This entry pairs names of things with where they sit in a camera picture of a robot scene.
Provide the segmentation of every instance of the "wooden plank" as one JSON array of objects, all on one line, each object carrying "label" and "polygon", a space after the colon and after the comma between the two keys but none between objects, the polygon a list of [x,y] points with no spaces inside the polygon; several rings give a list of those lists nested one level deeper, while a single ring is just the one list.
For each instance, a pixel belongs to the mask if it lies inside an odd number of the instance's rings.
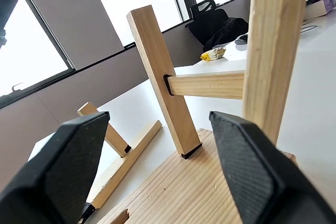
[{"label": "wooden plank", "polygon": [[187,158],[201,143],[184,97],[171,96],[164,82],[163,76],[174,76],[175,71],[153,8],[132,10],[127,19],[176,149]]},{"label": "wooden plank", "polygon": [[98,224],[110,224],[128,209],[132,223],[241,223],[226,183],[211,131],[199,130],[203,148],[190,159],[172,154]]},{"label": "wooden plank", "polygon": [[174,95],[239,99],[243,97],[244,71],[171,76],[169,87]]},{"label": "wooden plank", "polygon": [[[98,113],[98,110],[91,102],[87,102],[79,110],[77,110],[77,113],[83,116]],[[109,143],[109,145],[120,155],[120,157],[125,157],[131,148],[111,126],[111,124],[108,124],[107,126],[105,141]]]},{"label": "wooden plank", "polygon": [[93,184],[87,202],[91,203],[96,209],[102,207],[135,161],[137,161],[141,153],[146,149],[161,126],[162,124],[159,120],[155,121],[139,134],[137,137],[139,139],[138,143],[135,148],[128,153],[127,157],[118,158],[105,170],[99,177],[99,180]]},{"label": "wooden plank", "polygon": [[276,144],[306,0],[251,0],[244,117]]}]

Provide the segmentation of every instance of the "black bag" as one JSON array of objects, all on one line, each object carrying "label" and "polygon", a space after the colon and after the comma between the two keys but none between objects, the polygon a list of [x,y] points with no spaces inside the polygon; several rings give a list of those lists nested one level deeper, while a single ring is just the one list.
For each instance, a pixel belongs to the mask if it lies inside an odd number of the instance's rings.
[{"label": "black bag", "polygon": [[204,45],[203,51],[209,51],[214,46],[234,41],[238,36],[248,32],[248,24],[242,18],[229,18]]},{"label": "black bag", "polygon": [[223,9],[216,9],[213,0],[202,1],[191,8],[194,21],[188,25],[191,33],[211,50],[219,44],[234,41],[248,32],[248,24],[242,18],[229,18]]}]

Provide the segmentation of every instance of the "mortise joint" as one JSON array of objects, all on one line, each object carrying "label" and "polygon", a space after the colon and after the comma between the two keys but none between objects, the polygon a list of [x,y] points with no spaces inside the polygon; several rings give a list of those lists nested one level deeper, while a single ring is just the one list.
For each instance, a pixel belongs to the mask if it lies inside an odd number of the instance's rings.
[{"label": "mortise joint", "polygon": [[169,81],[168,81],[168,78],[170,77],[171,75],[170,74],[165,74],[163,76],[163,80],[164,80],[164,83],[166,84],[166,87],[168,89],[168,93],[173,96],[174,94],[172,93],[172,90],[170,89],[170,86],[169,86]]}]

